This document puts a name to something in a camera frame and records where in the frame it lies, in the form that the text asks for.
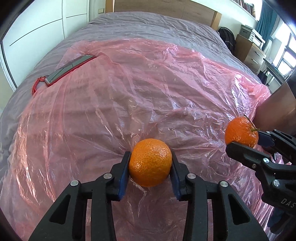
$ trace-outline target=phone screen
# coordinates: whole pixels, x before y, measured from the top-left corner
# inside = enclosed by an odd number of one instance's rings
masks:
[[[51,75],[49,75],[45,79],[46,83],[48,85],[54,83],[59,77],[61,77],[63,74],[65,74],[69,70],[73,69],[75,66],[77,66],[83,62],[87,62],[87,60],[90,60],[92,58],[94,58],[94,56],[92,56],[92,55],[83,55],[77,59],[74,59],[72,62],[66,64],[64,67],[59,68],[58,70],[53,72]]]

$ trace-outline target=printer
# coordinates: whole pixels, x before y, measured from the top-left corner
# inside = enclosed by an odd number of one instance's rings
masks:
[[[248,25],[241,25],[239,34],[256,44],[260,49],[262,49],[262,46],[265,44],[262,36],[254,28]]]

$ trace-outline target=wooden nightstand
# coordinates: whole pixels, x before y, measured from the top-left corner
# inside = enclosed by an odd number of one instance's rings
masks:
[[[265,53],[259,49],[256,44],[239,34],[237,35],[235,41],[236,45],[234,56],[257,75],[261,65],[263,64],[263,59],[266,58]]]

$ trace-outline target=orange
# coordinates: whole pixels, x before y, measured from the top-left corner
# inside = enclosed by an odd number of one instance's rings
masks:
[[[128,168],[137,184],[154,187],[167,178],[171,166],[169,147],[160,140],[145,139],[135,145]]]
[[[226,145],[232,141],[254,148],[258,144],[258,131],[255,125],[244,115],[228,123],[225,131]]]

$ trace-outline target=plastic bag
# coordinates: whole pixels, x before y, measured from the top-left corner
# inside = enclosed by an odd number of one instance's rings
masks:
[[[228,158],[224,143],[227,123],[252,119],[266,86],[194,50],[143,39],[78,42],[57,68],[82,54],[97,58],[40,87],[20,118],[0,206],[23,240],[70,181],[109,172],[145,138],[166,142],[204,180],[228,181],[266,228],[272,207],[255,172]],[[130,180],[112,206],[119,240],[182,240],[187,203],[169,178],[153,188]]]

